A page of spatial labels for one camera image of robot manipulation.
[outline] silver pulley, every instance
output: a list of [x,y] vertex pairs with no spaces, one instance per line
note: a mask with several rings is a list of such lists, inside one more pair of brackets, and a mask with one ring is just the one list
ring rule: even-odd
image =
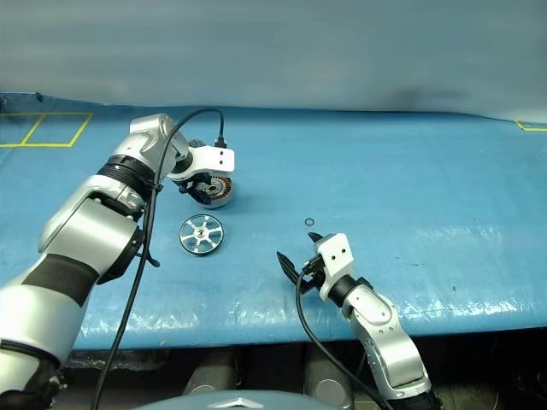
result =
[[184,249],[194,255],[206,255],[219,247],[224,228],[214,216],[200,214],[187,219],[180,227],[179,240]]

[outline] white wall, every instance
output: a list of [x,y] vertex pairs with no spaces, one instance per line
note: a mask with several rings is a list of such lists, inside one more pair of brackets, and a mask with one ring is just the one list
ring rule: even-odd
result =
[[547,1],[0,0],[0,91],[547,122]]

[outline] black cable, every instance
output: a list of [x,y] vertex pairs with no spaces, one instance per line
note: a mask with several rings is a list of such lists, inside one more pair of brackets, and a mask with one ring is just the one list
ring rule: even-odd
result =
[[147,261],[151,260],[150,240],[152,239],[152,230],[154,229],[154,217],[156,216],[156,199],[157,199],[158,191],[160,189],[160,179],[162,176],[163,162],[165,161],[165,155],[168,152],[169,145],[171,144],[171,140],[173,139],[177,131],[186,122],[194,118],[196,115],[200,115],[203,113],[211,113],[211,112],[217,113],[221,118],[221,125],[219,129],[218,139],[220,141],[224,141],[224,135],[223,135],[224,134],[224,114],[219,109],[216,109],[216,108],[202,108],[189,113],[188,115],[184,116],[182,120],[180,120],[171,129],[171,131],[169,131],[169,134],[166,137],[165,143],[162,148],[162,152],[160,154],[160,160],[158,162],[156,175],[154,176],[154,187],[152,188],[150,199],[146,204],[146,209],[144,210],[144,220],[143,220],[144,244],[143,244],[143,251],[140,257],[140,262],[138,263],[137,273],[135,273],[135,279],[133,280],[131,291],[129,292],[129,297],[127,298],[126,307],[123,311],[123,315],[121,316],[121,322],[120,322],[120,325],[118,326],[118,331],[116,332],[116,336],[114,338],[114,341],[112,342],[112,347],[110,348],[109,356],[107,360],[104,362],[104,367],[97,381],[95,397],[93,398],[93,402],[91,404],[91,410],[98,410],[99,402],[101,401],[101,395],[103,394],[104,381],[110,370],[110,367],[112,366],[112,360],[114,359],[116,351],[118,350],[118,347],[120,346],[121,338],[123,337],[124,331],[126,330],[127,321],[129,320],[129,315],[131,314],[131,309],[132,309],[133,303],[135,302],[135,296],[137,295],[138,286],[140,285],[140,279],[143,277],[144,266],[146,265]]
[[367,350],[363,350],[361,360],[359,360],[359,366],[356,370],[356,377],[361,376],[362,368],[365,366],[365,359],[367,358]]
[[363,383],[355,374],[350,372],[338,359],[336,359],[331,352],[329,352],[326,347],[323,345],[323,343],[320,342],[320,340],[317,338],[317,336],[312,332],[312,330],[309,328],[308,322],[306,321],[306,318],[304,317],[304,313],[302,310],[302,297],[300,294],[300,288],[302,287],[302,281],[303,277],[306,275],[306,272],[300,273],[298,275],[297,280],[297,312],[298,312],[298,318],[300,319],[300,323],[302,324],[302,327],[304,328],[304,331],[308,335],[308,337],[311,339],[313,343],[315,343],[315,346],[319,348],[321,352],[348,378],[353,381],[354,384],[360,386],[365,393],[367,393],[370,398],[380,407],[382,410],[394,410],[391,404],[383,398],[379,392],[370,386],[367,386],[365,383]]

